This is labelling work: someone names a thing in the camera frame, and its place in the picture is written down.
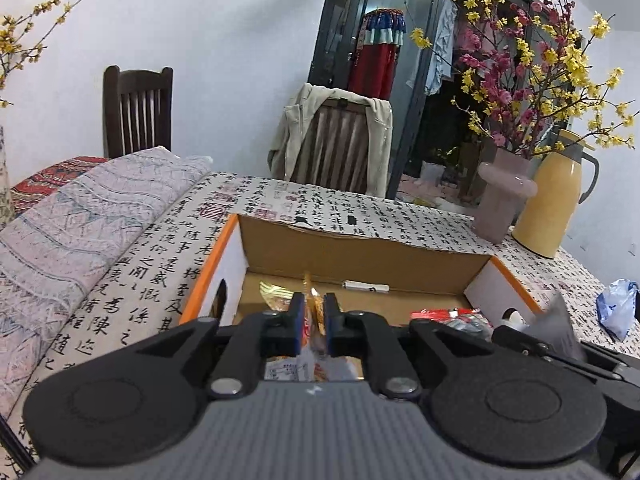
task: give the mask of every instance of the chair back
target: chair back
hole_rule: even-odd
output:
[[[367,192],[367,105],[327,99],[314,115],[291,181]]]
[[[174,70],[104,71],[102,107],[109,158],[155,146],[171,149],[171,92]]]

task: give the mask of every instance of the blue plastic bag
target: blue plastic bag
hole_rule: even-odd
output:
[[[604,329],[624,341],[636,316],[638,284],[630,280],[616,280],[596,298],[598,321]]]

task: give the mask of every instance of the flower arrangement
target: flower arrangement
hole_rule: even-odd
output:
[[[4,90],[6,84],[6,78],[13,70],[23,70],[24,63],[37,63],[40,60],[42,51],[46,48],[44,41],[49,37],[49,34],[53,32],[53,29],[58,25],[65,22],[66,16],[71,10],[81,2],[76,1],[74,4],[65,2],[65,0],[48,0],[37,4],[33,7],[33,10],[27,16],[19,16],[14,18],[13,16],[3,16],[0,26],[0,91]],[[45,14],[54,7],[57,7],[64,3],[63,13],[58,16],[50,26],[49,30],[40,38],[39,41],[33,44],[32,47],[26,47],[23,45],[26,42],[26,35],[35,26],[34,18],[41,14]],[[9,101],[0,98],[0,107],[6,108],[8,105],[12,105]]]
[[[554,146],[542,145],[546,130],[556,121],[581,118],[589,112],[593,118],[588,121],[588,133],[580,140],[594,137],[603,147],[634,146],[633,135],[620,136],[618,131],[621,126],[632,126],[640,111],[627,113],[633,101],[614,104],[607,99],[609,89],[620,82],[623,70],[613,69],[604,83],[596,84],[590,79],[591,66],[585,54],[594,40],[604,38],[610,31],[612,17],[606,20],[596,14],[589,29],[591,37],[580,46],[584,38],[572,18],[573,1],[534,2],[533,15],[511,4],[515,13],[512,20],[498,16],[498,5],[505,0],[452,1],[466,14],[470,26],[467,42],[470,46],[465,47],[467,53],[459,60],[466,66],[466,70],[460,71],[462,91],[484,104],[484,113],[491,119],[483,121],[476,111],[461,108],[452,99],[453,105],[469,115],[468,127],[474,133],[489,136],[498,147],[531,158],[564,150],[559,141]],[[540,64],[533,63],[535,52],[524,39],[525,27],[532,27],[533,35],[540,39],[537,42]],[[545,41],[541,31],[551,40]],[[431,48],[431,41],[424,37],[421,28],[414,28],[411,38],[419,48]],[[512,38],[515,47],[503,46],[500,38]],[[483,51],[482,44],[490,48]],[[615,108],[618,117],[609,125],[604,124],[607,106]]]

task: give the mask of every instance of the dining table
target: dining table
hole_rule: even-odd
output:
[[[33,454],[22,421],[22,406],[30,390],[59,370],[176,326],[226,218],[234,212],[334,234],[493,254],[542,309],[560,292],[579,339],[640,357],[638,323],[624,342],[614,342],[596,317],[595,298],[604,286],[563,249],[554,259],[546,259],[529,252],[510,235],[497,246],[482,240],[471,230],[472,219],[467,216],[316,186],[212,172],[130,245],[57,334],[8,417],[9,425]],[[399,266],[411,264],[398,262]],[[7,455],[0,480],[14,478],[17,471]]]

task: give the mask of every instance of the yellow thermos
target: yellow thermos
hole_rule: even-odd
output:
[[[565,149],[549,153],[540,164],[534,179],[538,193],[527,200],[513,229],[519,243],[545,258],[556,256],[575,207],[587,200],[600,173],[597,159],[583,153],[583,148],[594,148],[579,139],[573,132],[560,130]],[[595,173],[589,189],[580,196],[583,159],[595,165]]]

